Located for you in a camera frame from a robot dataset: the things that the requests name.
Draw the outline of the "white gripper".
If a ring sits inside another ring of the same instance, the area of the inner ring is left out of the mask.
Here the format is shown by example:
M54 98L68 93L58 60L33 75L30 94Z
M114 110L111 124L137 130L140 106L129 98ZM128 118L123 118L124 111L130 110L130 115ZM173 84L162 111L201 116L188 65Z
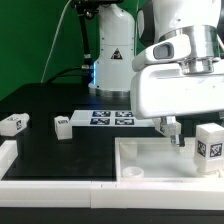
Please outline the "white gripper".
M163 135L184 147L175 116L224 110L224 61L214 64L213 73L199 75L183 75L177 63L148 66L132 79L130 99L137 119L162 117Z

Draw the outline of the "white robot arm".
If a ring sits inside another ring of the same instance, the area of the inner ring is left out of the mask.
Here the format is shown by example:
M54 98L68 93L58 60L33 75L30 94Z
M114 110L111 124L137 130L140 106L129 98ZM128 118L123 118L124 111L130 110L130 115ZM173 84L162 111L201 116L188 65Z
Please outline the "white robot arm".
M99 10L100 54L89 90L129 96L138 119L156 118L175 132L170 116L224 110L224 59L217 26L222 0L147 0L136 17L116 0L83 0Z

